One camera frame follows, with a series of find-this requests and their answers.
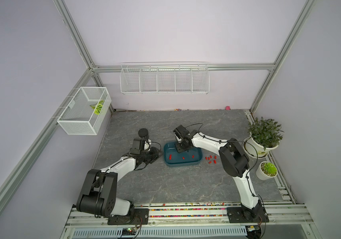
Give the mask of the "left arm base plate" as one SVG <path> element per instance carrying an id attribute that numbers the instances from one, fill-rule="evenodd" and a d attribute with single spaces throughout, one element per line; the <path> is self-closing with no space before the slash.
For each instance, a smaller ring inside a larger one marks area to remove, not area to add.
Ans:
<path id="1" fill-rule="evenodd" d="M 149 220 L 149 210 L 144 208 L 133 208 L 125 216 L 113 215 L 108 217 L 107 224 L 114 225 L 147 225 Z"/>

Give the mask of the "teal plastic storage box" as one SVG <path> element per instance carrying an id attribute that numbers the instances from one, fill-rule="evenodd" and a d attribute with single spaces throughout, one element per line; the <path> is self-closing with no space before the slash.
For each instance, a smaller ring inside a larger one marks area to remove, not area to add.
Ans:
<path id="1" fill-rule="evenodd" d="M 201 148 L 193 147 L 187 151 L 179 153 L 175 148 L 175 143 L 176 141 L 173 141 L 164 145 L 164 161 L 168 167 L 182 167 L 200 164 L 203 156 Z"/>

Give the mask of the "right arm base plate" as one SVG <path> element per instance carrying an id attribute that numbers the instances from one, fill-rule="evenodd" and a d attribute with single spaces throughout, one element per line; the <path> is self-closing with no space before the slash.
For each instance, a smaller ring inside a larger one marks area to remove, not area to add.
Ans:
<path id="1" fill-rule="evenodd" d="M 246 207 L 228 207 L 227 216 L 229 223 L 268 223 L 269 217 L 267 216 L 264 207 L 257 205 L 254 209 Z"/>

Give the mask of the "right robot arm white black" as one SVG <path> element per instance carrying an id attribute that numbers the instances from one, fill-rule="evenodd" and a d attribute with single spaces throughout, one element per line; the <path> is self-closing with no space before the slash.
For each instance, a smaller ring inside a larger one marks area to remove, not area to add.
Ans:
<path id="1" fill-rule="evenodd" d="M 262 208 L 262 202 L 256 195 L 250 179 L 249 157 L 238 140 L 212 138 L 195 130 L 192 132 L 174 130 L 173 133 L 177 140 L 176 149 L 179 153 L 196 147 L 218 154 L 224 171 L 233 178 L 236 184 L 241 206 L 252 211 Z"/>

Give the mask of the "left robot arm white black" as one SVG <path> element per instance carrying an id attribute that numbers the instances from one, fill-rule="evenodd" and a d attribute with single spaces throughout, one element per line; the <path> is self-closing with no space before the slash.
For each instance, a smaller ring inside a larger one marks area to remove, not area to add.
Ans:
<path id="1" fill-rule="evenodd" d="M 79 212 L 93 214 L 95 217 L 117 216 L 134 217 L 133 203 L 117 197 L 117 183 L 138 166 L 156 161 L 162 152 L 156 147 L 141 151 L 139 154 L 126 153 L 114 164 L 103 169 L 88 171 L 81 188 L 76 209 Z"/>

